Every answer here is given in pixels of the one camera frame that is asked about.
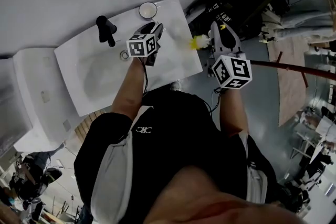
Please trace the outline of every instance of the cable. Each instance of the cable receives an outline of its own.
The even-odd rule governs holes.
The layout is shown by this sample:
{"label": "cable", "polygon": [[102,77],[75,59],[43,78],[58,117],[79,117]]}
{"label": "cable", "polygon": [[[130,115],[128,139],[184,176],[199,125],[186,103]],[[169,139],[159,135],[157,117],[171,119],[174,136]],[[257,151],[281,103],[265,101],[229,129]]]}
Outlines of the cable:
{"label": "cable", "polygon": [[48,169],[48,167],[50,166],[51,164],[51,155],[48,153],[49,155],[49,164],[46,166],[46,168],[44,169],[44,172]]}
{"label": "cable", "polygon": [[74,215],[74,213],[73,213],[74,196],[73,196],[73,195],[71,195],[71,200],[72,200],[72,205],[71,205],[71,215],[73,216],[73,215]]}
{"label": "cable", "polygon": [[68,191],[65,187],[63,187],[63,185],[61,185],[60,183],[58,183],[57,181],[54,181],[56,182],[58,185],[60,185],[63,189],[65,189],[68,193],[70,193],[71,195],[73,195],[70,191]]}
{"label": "cable", "polygon": [[146,85],[145,85],[144,93],[147,93],[148,77],[147,77],[146,65],[144,63],[144,60],[141,60],[140,58],[138,58],[138,60],[140,61],[141,65],[143,67],[143,71],[145,72]]}
{"label": "cable", "polygon": [[73,153],[70,149],[68,149],[66,146],[64,146],[73,156],[77,157],[75,153]]}
{"label": "cable", "polygon": [[327,133],[325,134],[325,139],[326,139],[326,140],[327,140],[327,135],[328,135],[328,133],[329,133],[329,130],[330,130],[330,128],[334,125],[335,121],[336,121],[336,118],[333,120],[332,124],[329,126],[329,128],[328,128],[328,130],[327,130]]}
{"label": "cable", "polygon": [[315,93],[314,93],[314,97],[313,97],[313,105],[311,106],[312,109],[314,109],[316,93],[317,93],[317,76],[315,76]]}
{"label": "cable", "polygon": [[[226,89],[223,89],[223,88],[221,88],[221,87],[218,87],[218,88],[214,89],[214,90],[211,92],[211,106],[210,106],[205,100],[203,100],[203,102],[204,102],[204,103],[208,106],[208,108],[209,108],[209,113],[210,113],[211,118],[212,118],[212,112],[214,112],[214,111],[217,109],[217,107],[219,106],[219,103],[220,103],[220,101],[221,101],[221,95],[220,95],[220,94],[221,94],[222,92],[224,92],[224,91],[226,91]],[[217,101],[215,107],[212,108],[212,105],[213,105],[213,101],[212,101],[212,99],[213,99],[213,94],[214,94],[214,93],[219,93],[219,95],[218,95],[218,101]]]}

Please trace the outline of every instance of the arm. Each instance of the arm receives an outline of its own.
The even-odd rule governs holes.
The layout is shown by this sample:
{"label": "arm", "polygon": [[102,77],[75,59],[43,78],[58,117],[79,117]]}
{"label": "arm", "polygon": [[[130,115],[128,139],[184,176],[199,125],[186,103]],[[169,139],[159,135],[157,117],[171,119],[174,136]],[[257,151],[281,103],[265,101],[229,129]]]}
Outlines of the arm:
{"label": "arm", "polygon": [[29,172],[25,163],[21,164],[21,169],[26,174],[26,177],[35,185],[36,182],[35,182],[33,176],[31,175],[31,173]]}
{"label": "arm", "polygon": [[87,208],[91,208],[93,188],[106,151],[128,136],[141,107],[143,81],[143,66],[138,59],[133,59],[112,104],[112,113],[104,113],[93,121],[77,154],[73,167],[80,197]]}
{"label": "arm", "polygon": [[111,112],[126,115],[133,121],[141,107],[143,81],[143,66],[134,58],[112,103]]}
{"label": "arm", "polygon": [[239,90],[226,90],[220,95],[220,129],[230,137],[241,131],[248,133],[247,117]]}

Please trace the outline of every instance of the white sink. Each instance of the white sink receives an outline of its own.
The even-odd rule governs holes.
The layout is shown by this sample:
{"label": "white sink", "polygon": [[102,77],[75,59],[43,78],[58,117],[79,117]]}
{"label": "white sink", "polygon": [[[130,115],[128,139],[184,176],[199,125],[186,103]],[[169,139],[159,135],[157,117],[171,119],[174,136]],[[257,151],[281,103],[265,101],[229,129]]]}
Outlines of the white sink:
{"label": "white sink", "polygon": [[[196,50],[188,43],[192,38],[179,0],[155,3],[158,7],[154,20],[164,25],[154,67],[146,67],[148,90],[202,72]],[[138,8],[109,18],[118,28],[113,35],[116,45],[99,43],[98,27],[93,26],[55,49],[56,58],[80,116],[112,104],[125,77],[131,59],[122,61],[120,53],[126,40],[142,25]]]}

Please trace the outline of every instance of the floor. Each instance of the floor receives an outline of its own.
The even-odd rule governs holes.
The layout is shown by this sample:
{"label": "floor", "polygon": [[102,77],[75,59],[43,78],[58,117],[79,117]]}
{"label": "floor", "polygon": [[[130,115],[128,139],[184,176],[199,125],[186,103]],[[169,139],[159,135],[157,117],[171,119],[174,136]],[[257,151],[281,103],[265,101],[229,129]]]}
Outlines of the floor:
{"label": "floor", "polygon": [[[268,51],[265,44],[257,39],[248,40],[242,43],[242,51],[246,53],[247,59],[268,61]],[[207,53],[199,51],[201,62],[204,66]],[[321,68],[321,57],[310,50],[305,56],[307,67]],[[208,78],[206,68],[202,73],[181,81],[183,91],[196,94],[209,104],[211,103],[211,92],[218,87],[215,78]],[[290,159],[293,146],[300,145],[300,140],[294,134],[293,128],[296,125],[294,120],[289,120],[286,124],[278,127],[279,117],[279,86],[277,70],[268,67],[252,66],[253,81],[242,89],[242,96],[245,110],[248,117],[250,135],[255,140],[261,152],[273,166],[277,179],[281,182],[286,175],[294,176],[299,169],[300,156]],[[307,76],[309,88],[307,89],[307,104],[312,103],[315,94],[315,78]],[[325,79],[317,80],[317,91],[315,94],[315,104],[317,106],[321,100],[327,97],[328,87]],[[214,105],[217,102],[217,95],[213,97]],[[219,109],[213,113],[213,120],[219,127]]]}
{"label": "floor", "polygon": [[[268,51],[265,44],[260,43],[257,39],[245,41],[242,43],[242,50],[246,53],[248,59],[268,61]],[[207,53],[199,51],[202,64],[206,62]],[[324,55],[319,55],[314,49],[310,50],[305,57],[306,66],[323,68],[322,62],[326,62]],[[267,67],[253,66],[253,81],[242,89],[243,101],[248,117],[250,134],[256,141],[261,152],[271,162],[278,181],[284,182],[283,178],[287,172],[290,177],[294,176],[299,169],[300,156],[296,156],[290,160],[292,147],[299,146],[300,140],[293,133],[295,123],[290,120],[285,125],[278,127],[279,114],[279,88],[277,70]],[[307,104],[316,106],[317,109],[323,104],[323,100],[327,98],[328,87],[326,80],[317,79],[317,87],[315,87],[315,77],[307,76],[309,88],[307,89]],[[218,87],[215,78],[208,78],[206,68],[202,73],[181,81],[183,91],[197,94],[206,102],[211,104],[211,92]],[[213,96],[213,106],[217,102],[217,95]],[[214,111],[213,120],[219,127],[219,109]],[[85,127],[90,124],[86,122],[83,130],[75,132],[67,141],[67,148],[59,151],[51,160],[50,166],[58,165],[57,160],[66,167],[62,170],[63,175],[58,183],[51,184],[43,195],[43,201],[47,204],[47,208],[51,211],[53,197],[56,196],[54,202],[54,212],[57,213],[62,207],[63,202],[69,205],[68,212],[74,213],[77,206],[81,206],[82,202],[79,196],[76,179],[73,173],[73,163],[75,155],[77,155],[82,144],[82,138]]]}

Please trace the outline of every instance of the black faucet handle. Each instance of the black faucet handle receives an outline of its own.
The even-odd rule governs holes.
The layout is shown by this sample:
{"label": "black faucet handle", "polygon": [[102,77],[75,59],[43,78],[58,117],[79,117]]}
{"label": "black faucet handle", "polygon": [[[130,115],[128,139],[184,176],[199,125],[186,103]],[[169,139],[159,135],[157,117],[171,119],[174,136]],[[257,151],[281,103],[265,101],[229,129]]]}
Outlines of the black faucet handle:
{"label": "black faucet handle", "polygon": [[110,47],[114,47],[116,42],[112,34],[117,32],[117,27],[103,15],[97,18],[96,25],[99,31],[99,42],[103,43],[107,41]]}

